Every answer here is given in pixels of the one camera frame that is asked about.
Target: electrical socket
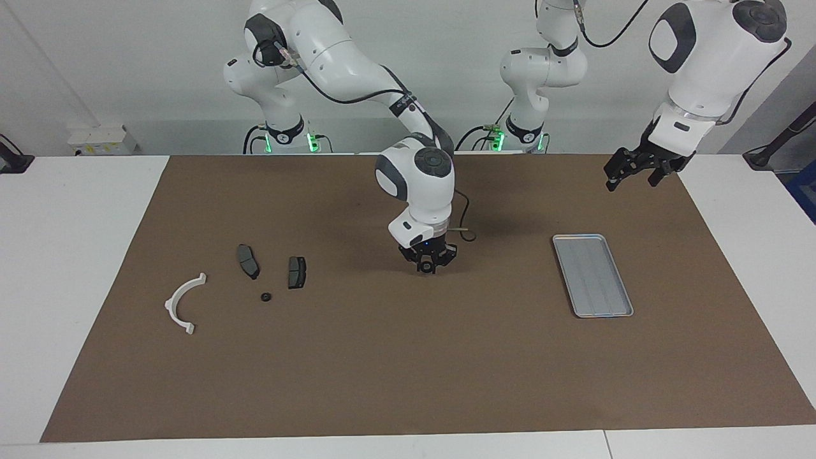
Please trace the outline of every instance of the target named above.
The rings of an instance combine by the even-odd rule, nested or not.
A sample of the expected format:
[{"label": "electrical socket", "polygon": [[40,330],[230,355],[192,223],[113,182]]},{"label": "electrical socket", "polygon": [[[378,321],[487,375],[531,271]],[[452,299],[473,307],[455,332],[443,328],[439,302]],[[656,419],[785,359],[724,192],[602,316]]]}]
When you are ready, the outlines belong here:
[{"label": "electrical socket", "polygon": [[127,156],[139,151],[136,140],[121,124],[92,129],[74,129],[71,131],[68,145],[75,156],[80,154]]}]

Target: brown paper mat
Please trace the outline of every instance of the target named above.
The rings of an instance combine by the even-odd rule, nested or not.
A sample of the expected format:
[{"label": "brown paper mat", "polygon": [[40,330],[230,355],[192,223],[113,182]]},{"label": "brown paper mat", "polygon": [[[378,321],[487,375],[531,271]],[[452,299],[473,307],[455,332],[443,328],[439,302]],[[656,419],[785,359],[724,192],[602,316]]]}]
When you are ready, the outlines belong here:
[{"label": "brown paper mat", "polygon": [[[42,441],[816,423],[682,183],[610,194],[605,160],[457,158],[479,239],[426,277],[371,157],[173,158]],[[586,232],[633,317],[572,315],[551,237]],[[200,272],[188,336],[163,303]]]}]

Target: white plastic bracket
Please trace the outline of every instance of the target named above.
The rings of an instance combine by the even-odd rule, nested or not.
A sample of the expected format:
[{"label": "white plastic bracket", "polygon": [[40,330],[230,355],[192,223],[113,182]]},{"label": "white plastic bracket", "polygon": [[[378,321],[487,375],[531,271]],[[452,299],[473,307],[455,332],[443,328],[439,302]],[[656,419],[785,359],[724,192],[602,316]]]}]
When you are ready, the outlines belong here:
[{"label": "white plastic bracket", "polygon": [[184,322],[179,319],[179,315],[175,312],[176,308],[179,307],[179,300],[181,297],[184,296],[185,293],[189,292],[195,287],[199,285],[204,285],[206,283],[206,274],[201,273],[197,279],[193,279],[181,287],[173,293],[173,296],[170,297],[170,300],[164,302],[164,309],[170,313],[170,318],[173,319],[173,322],[178,323],[181,327],[183,327],[188,335],[192,335],[196,329],[196,326],[191,324],[190,322]]}]

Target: metal tray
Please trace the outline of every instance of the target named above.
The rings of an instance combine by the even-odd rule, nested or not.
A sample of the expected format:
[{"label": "metal tray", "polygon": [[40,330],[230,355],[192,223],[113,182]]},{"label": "metal tray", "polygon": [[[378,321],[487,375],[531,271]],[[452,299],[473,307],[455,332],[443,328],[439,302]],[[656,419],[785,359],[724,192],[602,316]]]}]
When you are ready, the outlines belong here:
[{"label": "metal tray", "polygon": [[578,317],[634,314],[606,238],[600,234],[558,234],[552,238],[552,244]]}]

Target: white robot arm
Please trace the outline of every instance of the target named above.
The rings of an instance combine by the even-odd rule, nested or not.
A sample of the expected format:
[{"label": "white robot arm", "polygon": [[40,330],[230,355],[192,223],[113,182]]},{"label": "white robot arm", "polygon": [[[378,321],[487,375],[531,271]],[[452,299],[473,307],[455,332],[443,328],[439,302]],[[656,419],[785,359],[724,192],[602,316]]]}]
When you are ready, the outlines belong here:
[{"label": "white robot arm", "polygon": [[357,48],[342,20],[333,0],[254,0],[244,33],[251,63],[274,71],[270,82],[302,74],[340,104],[377,101],[406,126],[410,134],[378,157],[375,174],[383,190],[408,204],[388,227],[403,256],[417,270],[435,273],[457,253],[445,240],[454,196],[453,142],[390,70]]},{"label": "white robot arm", "polygon": [[675,75],[674,82],[640,145],[618,149],[606,164],[607,188],[614,191],[621,180],[645,169],[655,169],[652,186],[681,171],[703,137],[730,122],[721,118],[735,99],[789,49],[786,32],[779,0],[684,0],[669,7],[652,30],[649,47],[658,64]]},{"label": "white robot arm", "polygon": [[262,69],[249,54],[240,55],[224,65],[224,80],[230,89],[260,105],[266,119],[265,131],[276,150],[298,148],[309,143],[307,122],[295,108],[295,98],[277,87],[296,76],[298,71],[295,69]]},{"label": "white robot arm", "polygon": [[510,149],[541,149],[544,120],[549,111],[547,87],[571,87],[587,74],[587,57],[579,48],[579,27],[573,0],[543,0],[536,24],[546,48],[510,51],[502,59],[501,75],[515,99],[503,121]]}]

